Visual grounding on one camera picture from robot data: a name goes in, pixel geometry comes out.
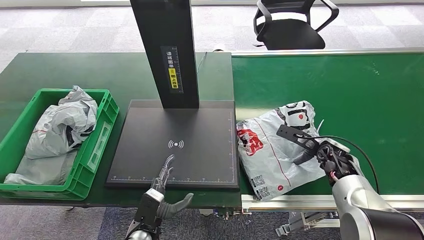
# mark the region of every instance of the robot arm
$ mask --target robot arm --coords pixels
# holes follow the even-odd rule
[[[126,233],[126,240],[158,240],[162,220],[172,218],[192,202],[193,193],[187,194],[183,200],[174,204],[164,201],[165,186],[173,169],[170,167],[173,159],[173,154],[166,159],[159,176],[153,180],[150,189],[141,196],[134,220]]]
[[[337,141],[321,143],[298,129],[281,125],[278,136],[306,149],[296,160],[300,165],[312,157],[325,171],[340,219],[343,240],[424,240],[424,229],[412,216],[392,208],[364,177],[356,157]]]

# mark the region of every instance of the wireless charging symbol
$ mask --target wireless charging symbol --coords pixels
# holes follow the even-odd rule
[[[168,142],[168,148],[169,149],[172,149],[172,148],[180,148],[180,149],[182,149],[182,148],[184,148],[184,141],[181,140],[179,142],[175,142],[173,140],[170,140]]]

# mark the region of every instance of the black scanning platform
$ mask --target black scanning platform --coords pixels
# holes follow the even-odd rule
[[[167,189],[239,189],[235,126],[233,101],[200,101],[197,109],[132,100],[105,185],[147,188],[175,154]]]

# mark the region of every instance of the printed plastic bag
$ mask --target printed plastic bag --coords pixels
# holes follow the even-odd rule
[[[97,103],[79,86],[49,106],[35,125],[25,153],[29,159],[54,157],[79,147],[96,126]]]
[[[325,175],[315,157],[301,165],[294,164],[293,160],[305,149],[276,135],[280,125],[287,125],[318,136],[314,117],[314,107],[307,101],[299,101],[237,124],[239,156],[261,201],[273,199]]]

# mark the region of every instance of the white plastic bag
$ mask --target white plastic bag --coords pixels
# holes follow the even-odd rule
[[[60,156],[28,159],[23,156],[16,173],[9,173],[5,184],[63,185],[71,172],[77,151]]]
[[[287,125],[318,136],[314,117],[314,107],[300,101],[237,124],[239,156],[260,200],[273,199],[325,175],[315,157],[294,164],[305,149],[276,135],[280,125]]]
[[[35,125],[25,153],[29,159],[54,157],[76,149],[96,126],[97,103],[73,86],[58,105],[48,107]]]

